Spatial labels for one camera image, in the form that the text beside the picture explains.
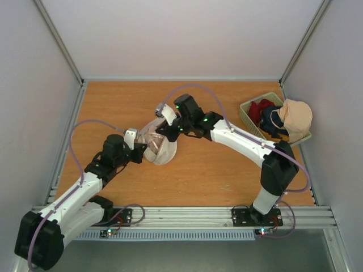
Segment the pale pink lace bra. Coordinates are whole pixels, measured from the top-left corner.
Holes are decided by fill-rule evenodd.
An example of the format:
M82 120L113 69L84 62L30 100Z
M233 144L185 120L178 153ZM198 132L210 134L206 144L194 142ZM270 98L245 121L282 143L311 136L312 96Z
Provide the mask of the pale pink lace bra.
M166 138L155 132L157 127L153 124L145 126L140 131L138 143L147 144L147 149L144 152L144 157L148 160L154 160L167 151L168 144Z

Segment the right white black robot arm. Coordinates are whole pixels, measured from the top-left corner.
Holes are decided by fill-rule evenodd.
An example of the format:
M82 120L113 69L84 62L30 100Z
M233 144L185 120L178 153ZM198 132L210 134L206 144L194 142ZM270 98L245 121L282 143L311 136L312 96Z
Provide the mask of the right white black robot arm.
M160 103L155 114L163 122L156 132L170 142L184 134L205 138L225 145L252 160L261 169L261 189L249 207L249 217L258 225L270 219L271 209L285 193L299 171L292 148L286 141L278 143L260 139L234 125L214 112L205 113L189 94L179 96L175 108Z

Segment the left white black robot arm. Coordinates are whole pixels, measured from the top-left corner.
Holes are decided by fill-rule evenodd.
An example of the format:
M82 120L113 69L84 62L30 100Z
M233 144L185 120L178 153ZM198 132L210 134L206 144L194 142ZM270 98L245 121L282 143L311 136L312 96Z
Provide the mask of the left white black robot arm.
M128 163L142 162L147 144L137 143L136 135L133 130L109 135L74 185L49 206L22 217L14 252L27 261L30 271L51 269L86 228L113 222L113 203L97 193Z

